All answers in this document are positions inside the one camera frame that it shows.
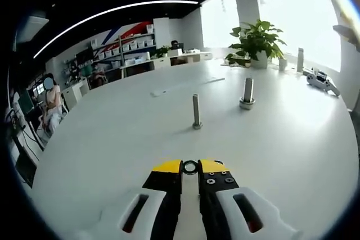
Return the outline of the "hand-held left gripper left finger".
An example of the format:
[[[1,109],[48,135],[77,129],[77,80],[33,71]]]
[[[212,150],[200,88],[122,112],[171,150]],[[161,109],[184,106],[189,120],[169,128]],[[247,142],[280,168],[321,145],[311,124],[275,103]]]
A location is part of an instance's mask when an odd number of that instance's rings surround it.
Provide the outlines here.
[[[156,165],[120,199],[117,239],[173,239],[181,211],[182,160]]]

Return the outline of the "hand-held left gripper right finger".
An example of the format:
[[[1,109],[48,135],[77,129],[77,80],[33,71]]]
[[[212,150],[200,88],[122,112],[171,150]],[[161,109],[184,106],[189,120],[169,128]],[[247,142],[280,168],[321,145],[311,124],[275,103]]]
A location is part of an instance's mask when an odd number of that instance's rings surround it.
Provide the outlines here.
[[[235,181],[222,163],[199,160],[200,213],[208,239],[284,239],[284,222],[268,200]]]

